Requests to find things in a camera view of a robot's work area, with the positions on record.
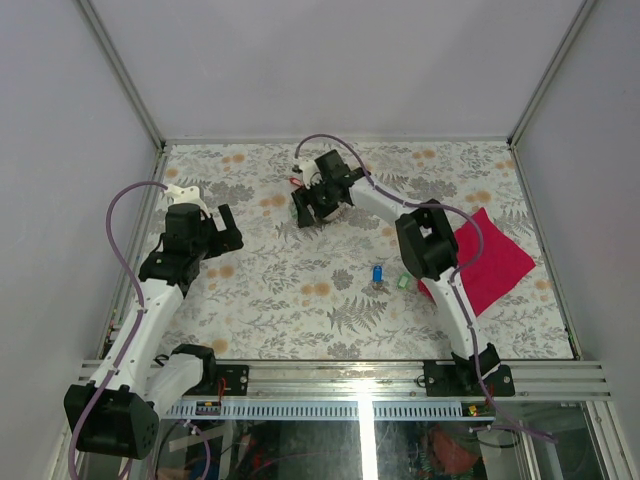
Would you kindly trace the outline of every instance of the white wall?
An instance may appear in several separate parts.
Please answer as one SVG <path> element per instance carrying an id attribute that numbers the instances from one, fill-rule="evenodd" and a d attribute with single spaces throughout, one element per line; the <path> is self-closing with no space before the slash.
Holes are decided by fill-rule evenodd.
<path id="1" fill-rule="evenodd" d="M 107 204 L 154 151 L 73 2 L 3 2 L 0 44 L 0 476 L 31 480 L 104 327 Z M 124 246 L 138 204 L 117 210 Z"/>
<path id="2" fill-rule="evenodd" d="M 94 3 L 169 138 L 506 138 L 581 0 Z"/>
<path id="3" fill-rule="evenodd" d="M 589 358 L 640 461 L 640 3 L 599 2 L 519 148 Z"/>

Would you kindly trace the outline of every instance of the floral tablecloth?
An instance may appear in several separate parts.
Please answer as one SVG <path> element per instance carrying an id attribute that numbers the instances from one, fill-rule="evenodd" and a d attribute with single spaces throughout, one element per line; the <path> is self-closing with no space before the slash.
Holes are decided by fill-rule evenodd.
<path id="1" fill-rule="evenodd" d="M 203 262 L 201 274 L 164 334 L 160 350 L 182 342 L 212 346 L 220 358 L 448 358 L 438 312 L 405 272 L 395 229 L 344 207 L 322 227 L 298 229 L 289 182 L 290 144 L 174 145 L 165 183 L 197 185 L 210 208 L 228 203 L 244 235 L 242 250 Z M 302 158 L 334 148 L 309 143 Z M 571 358 L 507 146 L 502 142 L 357 143 L 372 173 L 408 197 L 474 212 L 492 221 L 536 267 L 479 318 L 502 358 Z M 345 161 L 355 165 L 344 150 Z M 145 249 L 164 229 L 159 198 Z M 450 216 L 454 229 L 463 224 Z M 385 288 L 374 290 L 374 265 Z"/>

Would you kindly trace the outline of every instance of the pink cloth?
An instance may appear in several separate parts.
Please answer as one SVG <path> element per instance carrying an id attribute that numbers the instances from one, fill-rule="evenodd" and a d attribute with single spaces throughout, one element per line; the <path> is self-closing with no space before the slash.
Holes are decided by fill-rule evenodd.
<path id="1" fill-rule="evenodd" d="M 473 219 L 484 235 L 484 252 L 476 263 L 464 269 L 460 275 L 473 311 L 479 316 L 515 287 L 533 269 L 535 262 L 513 240 L 498 230 L 489 220 L 484 208 L 478 210 Z M 473 225 L 467 222 L 456 231 L 455 236 L 460 247 L 458 262 L 463 265 L 478 250 L 478 234 Z M 431 298 L 422 283 L 418 282 L 418 288 Z"/>

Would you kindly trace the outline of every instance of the green object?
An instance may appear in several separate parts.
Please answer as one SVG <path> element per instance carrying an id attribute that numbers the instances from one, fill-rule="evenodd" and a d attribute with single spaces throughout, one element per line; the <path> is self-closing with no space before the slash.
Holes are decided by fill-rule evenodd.
<path id="1" fill-rule="evenodd" d="M 400 290 L 406 290 L 407 285 L 409 285 L 410 279 L 411 275 L 409 275 L 408 273 L 403 273 L 402 275 L 400 275 L 400 278 L 398 278 L 398 288 Z"/>

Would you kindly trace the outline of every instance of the robotic arm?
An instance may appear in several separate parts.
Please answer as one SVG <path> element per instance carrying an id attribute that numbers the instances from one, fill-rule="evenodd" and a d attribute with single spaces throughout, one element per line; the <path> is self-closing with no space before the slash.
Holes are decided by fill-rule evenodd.
<path id="1" fill-rule="evenodd" d="M 140 305 L 136 300 L 89 383 L 72 385 L 65 395 L 64 407 L 73 429 L 96 386 L 115 371 L 80 431 L 78 450 L 144 458 L 154 446 L 159 418 L 185 392 L 217 392 L 219 372 L 214 352 L 200 345 L 178 346 L 150 385 L 147 382 L 162 334 L 198 276 L 200 262 L 243 247 L 242 234 L 228 205 L 218 208 L 226 227 L 219 231 L 198 188 L 170 186 L 167 195 L 174 203 L 165 217 L 162 251 L 157 251 L 158 246 L 140 268 L 145 305 L 139 325 Z M 134 329 L 135 336 L 128 344 Z M 116 368 L 118 356 L 122 359 Z"/>
<path id="2" fill-rule="evenodd" d="M 500 367 L 500 358 L 495 347 L 478 328 L 460 275 L 456 276 L 454 286 L 449 283 L 458 266 L 458 244 L 444 211 L 412 209 L 389 199 L 364 178 L 362 168 L 351 170 L 335 150 L 315 161 L 300 164 L 294 168 L 294 172 L 302 174 L 304 183 L 304 186 L 292 193 L 299 227 L 314 225 L 314 217 L 328 217 L 341 203 L 363 208 L 396 227 L 405 267 L 428 288 L 438 307 L 443 327 L 451 341 L 459 386 L 468 392 L 478 382 L 472 336 L 460 302 L 471 317 L 476 332 L 481 372 L 483 379 L 488 381 Z M 388 187 L 385 190 L 394 192 Z M 460 296 L 460 302 L 456 299 L 454 287 Z"/>

